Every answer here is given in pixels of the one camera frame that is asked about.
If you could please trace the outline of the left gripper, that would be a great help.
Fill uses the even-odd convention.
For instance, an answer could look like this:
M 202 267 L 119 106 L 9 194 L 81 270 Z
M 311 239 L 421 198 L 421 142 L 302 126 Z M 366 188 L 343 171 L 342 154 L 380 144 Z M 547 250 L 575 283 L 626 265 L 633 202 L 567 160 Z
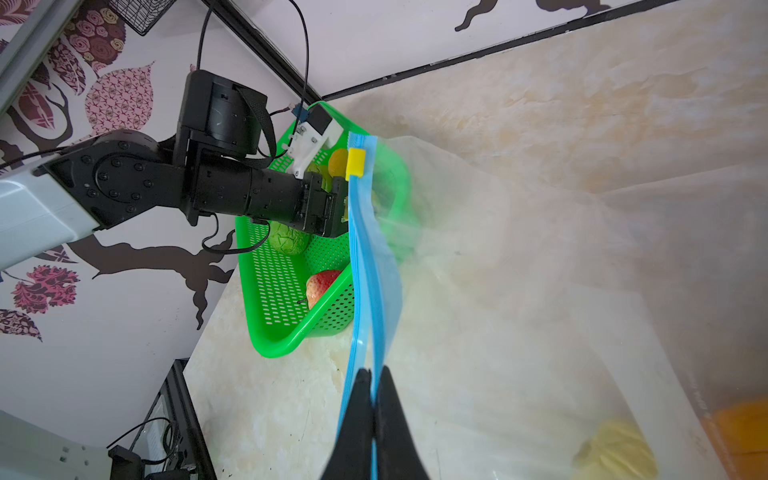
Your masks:
M 339 237 L 348 231 L 343 219 L 348 183 L 309 172 L 302 179 L 257 169 L 231 159 L 206 159 L 191 183 L 191 224 L 199 216 L 245 216 L 253 222 L 274 221 L 311 235 Z

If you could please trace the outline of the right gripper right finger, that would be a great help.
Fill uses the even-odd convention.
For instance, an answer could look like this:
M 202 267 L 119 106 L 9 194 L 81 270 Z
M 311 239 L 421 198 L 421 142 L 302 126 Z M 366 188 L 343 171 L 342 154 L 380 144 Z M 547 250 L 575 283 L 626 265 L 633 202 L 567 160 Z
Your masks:
M 381 371 L 376 393 L 374 432 L 378 479 L 429 479 L 388 366 Z

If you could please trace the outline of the clear zip top bag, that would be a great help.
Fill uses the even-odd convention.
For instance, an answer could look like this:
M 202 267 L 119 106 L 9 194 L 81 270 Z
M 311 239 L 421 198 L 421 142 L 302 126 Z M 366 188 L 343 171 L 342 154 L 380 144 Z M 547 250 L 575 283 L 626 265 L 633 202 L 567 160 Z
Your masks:
M 399 262 L 375 215 L 377 146 L 419 227 Z M 729 479 L 701 419 L 767 399 L 767 165 L 593 194 L 381 139 L 354 190 L 348 370 L 388 366 L 436 479 L 572 479 L 601 423 L 634 423 L 656 479 Z

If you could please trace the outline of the yellow lemon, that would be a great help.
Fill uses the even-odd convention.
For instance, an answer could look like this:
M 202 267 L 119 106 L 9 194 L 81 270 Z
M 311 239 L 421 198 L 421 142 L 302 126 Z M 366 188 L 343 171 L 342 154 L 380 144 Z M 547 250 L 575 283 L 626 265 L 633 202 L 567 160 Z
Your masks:
M 328 169 L 329 175 L 332 178 L 346 179 L 347 163 L 348 163 L 348 150 L 343 148 L 335 150 L 331 154 L 327 163 L 327 169 Z

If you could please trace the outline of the beige potato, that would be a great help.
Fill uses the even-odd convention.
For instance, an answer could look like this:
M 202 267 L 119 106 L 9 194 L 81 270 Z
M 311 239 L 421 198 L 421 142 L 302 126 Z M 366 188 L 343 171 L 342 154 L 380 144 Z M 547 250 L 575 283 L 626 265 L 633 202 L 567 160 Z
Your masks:
M 572 479 L 656 479 L 658 466 L 636 424 L 605 421 L 572 460 Z

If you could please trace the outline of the green plastic basket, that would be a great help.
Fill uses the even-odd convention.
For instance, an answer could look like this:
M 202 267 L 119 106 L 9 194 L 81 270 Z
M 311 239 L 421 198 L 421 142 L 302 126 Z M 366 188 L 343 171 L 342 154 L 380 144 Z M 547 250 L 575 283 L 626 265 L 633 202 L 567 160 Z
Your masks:
M 402 158 L 379 144 L 374 164 L 375 215 L 399 262 L 410 255 L 398 227 L 418 228 L 412 207 L 412 181 Z M 308 337 L 332 336 L 354 318 L 354 288 L 346 234 L 312 236 L 296 255 L 264 244 L 238 257 L 248 331 L 253 347 L 267 358 L 292 353 Z M 306 283 L 327 270 L 340 275 L 319 302 L 307 306 Z

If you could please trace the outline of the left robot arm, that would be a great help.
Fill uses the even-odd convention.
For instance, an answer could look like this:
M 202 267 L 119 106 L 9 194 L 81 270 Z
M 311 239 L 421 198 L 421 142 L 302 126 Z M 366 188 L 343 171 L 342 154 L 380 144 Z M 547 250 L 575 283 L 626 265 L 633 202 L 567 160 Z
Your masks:
M 1 178 L 1 264 L 10 267 L 155 207 L 190 223 L 215 214 L 278 222 L 325 238 L 348 230 L 348 187 L 316 173 L 281 173 L 258 158 L 277 148 L 264 94 L 197 70 L 176 134 L 159 142 L 130 129 L 63 148 Z

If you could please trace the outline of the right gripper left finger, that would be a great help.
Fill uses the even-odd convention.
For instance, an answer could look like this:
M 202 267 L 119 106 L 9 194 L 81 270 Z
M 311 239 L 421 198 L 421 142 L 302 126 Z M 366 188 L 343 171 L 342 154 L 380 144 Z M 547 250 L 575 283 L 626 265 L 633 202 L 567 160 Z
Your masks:
M 371 372 L 360 369 L 322 480 L 369 480 L 372 475 L 374 409 Z

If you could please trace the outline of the orange carrot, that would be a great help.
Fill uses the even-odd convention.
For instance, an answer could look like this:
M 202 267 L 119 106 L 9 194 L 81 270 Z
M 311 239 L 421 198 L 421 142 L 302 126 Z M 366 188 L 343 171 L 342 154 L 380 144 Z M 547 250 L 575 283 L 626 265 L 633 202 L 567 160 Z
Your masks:
M 767 478 L 767 399 L 706 414 L 702 426 L 729 479 Z

